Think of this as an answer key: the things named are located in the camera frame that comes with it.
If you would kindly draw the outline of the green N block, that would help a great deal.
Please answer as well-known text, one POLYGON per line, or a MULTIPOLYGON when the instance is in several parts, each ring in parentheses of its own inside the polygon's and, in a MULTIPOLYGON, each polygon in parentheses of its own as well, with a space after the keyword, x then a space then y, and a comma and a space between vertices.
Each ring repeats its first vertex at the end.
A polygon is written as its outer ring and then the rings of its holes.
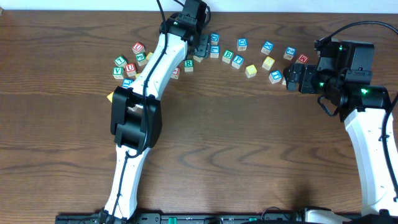
POLYGON ((202 60, 203 60, 204 58, 194 55, 194 56, 193 56, 193 59, 200 63, 200 62, 202 62, 202 60))

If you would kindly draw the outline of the green R block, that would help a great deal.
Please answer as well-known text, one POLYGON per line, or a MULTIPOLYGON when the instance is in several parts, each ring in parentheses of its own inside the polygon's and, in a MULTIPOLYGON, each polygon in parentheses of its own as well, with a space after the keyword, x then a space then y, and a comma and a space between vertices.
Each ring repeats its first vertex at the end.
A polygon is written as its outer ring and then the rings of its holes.
POLYGON ((185 72, 193 72, 194 71, 194 63, 193 60, 184 61, 184 71, 185 72))

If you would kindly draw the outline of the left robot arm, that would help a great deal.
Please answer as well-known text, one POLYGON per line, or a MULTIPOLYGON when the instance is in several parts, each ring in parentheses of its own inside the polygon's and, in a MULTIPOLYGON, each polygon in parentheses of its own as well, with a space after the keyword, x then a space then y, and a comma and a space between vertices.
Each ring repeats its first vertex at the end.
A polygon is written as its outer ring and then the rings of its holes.
POLYGON ((202 30, 210 19, 207 12, 187 11, 164 19, 155 52, 141 75, 127 88, 114 90, 111 134, 117 161, 100 223, 126 223, 134 215, 144 161, 162 129, 160 99, 172 73, 187 55, 208 56, 210 40, 202 30))

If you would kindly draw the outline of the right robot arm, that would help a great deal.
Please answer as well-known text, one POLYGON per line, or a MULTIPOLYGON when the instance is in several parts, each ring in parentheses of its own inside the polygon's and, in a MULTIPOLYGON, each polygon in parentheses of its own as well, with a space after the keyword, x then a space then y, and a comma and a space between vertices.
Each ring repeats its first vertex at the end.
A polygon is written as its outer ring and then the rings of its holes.
POLYGON ((336 106, 354 148, 361 183, 361 217, 346 218, 323 208, 305 208, 308 223, 397 223, 397 148, 393 104, 383 86, 372 86, 374 45, 330 41, 316 48, 316 65, 293 63, 283 71, 290 91, 318 94, 336 106))

